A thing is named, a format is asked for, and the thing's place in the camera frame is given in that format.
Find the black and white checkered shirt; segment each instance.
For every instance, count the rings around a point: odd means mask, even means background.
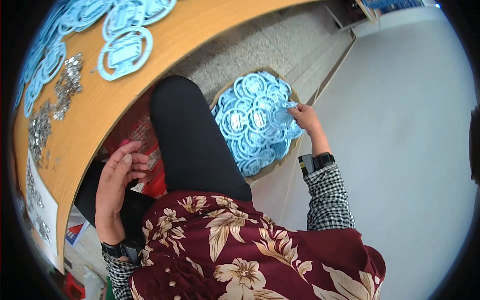
[[[336,164],[303,177],[312,196],[307,230],[355,228],[348,194]]]
[[[348,206],[348,194],[336,164],[309,174],[303,179],[308,184],[312,196],[307,215],[307,230],[355,228]],[[110,258],[105,253],[103,258],[107,263],[115,299],[133,299],[128,278],[137,266]]]

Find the maroon floral shirt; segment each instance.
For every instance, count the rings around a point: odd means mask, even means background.
[[[144,217],[142,267],[133,298],[378,300],[381,255],[352,228],[276,226],[252,202],[172,192]]]

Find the pile of blue plastic parts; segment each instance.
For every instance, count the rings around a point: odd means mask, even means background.
[[[292,89],[266,71],[235,80],[212,109],[220,131],[244,177],[287,155],[290,143],[300,137],[300,128],[288,108]]]
[[[59,0],[27,55],[14,108],[20,103],[24,85],[30,81],[25,91],[25,116],[30,115],[43,85],[55,77],[66,60],[62,38],[89,28],[105,13],[102,35],[106,44],[100,50],[98,72],[106,80],[115,80],[138,70],[153,47],[152,34],[144,26],[161,20],[176,3],[177,0]],[[105,55],[113,73],[105,70]]]

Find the black pants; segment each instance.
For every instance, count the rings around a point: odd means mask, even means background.
[[[150,119],[165,168],[167,191],[218,192],[251,201],[252,192],[235,164],[205,97],[192,81],[169,76],[150,100]],[[94,161],[80,186],[75,206],[95,226],[95,196],[104,163]],[[142,218],[155,199],[125,191],[120,217],[127,238],[143,238]]]

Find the left hand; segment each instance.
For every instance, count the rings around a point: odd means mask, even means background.
[[[125,188],[133,179],[148,182],[150,158],[136,153],[142,146],[139,141],[130,142],[115,151],[100,175],[95,199],[95,226],[100,241],[116,245],[125,239],[120,218]]]
[[[105,164],[96,191],[96,215],[118,215],[123,205],[125,189],[133,179],[150,180],[147,164],[150,158],[136,153],[142,142],[130,142],[115,151]]]

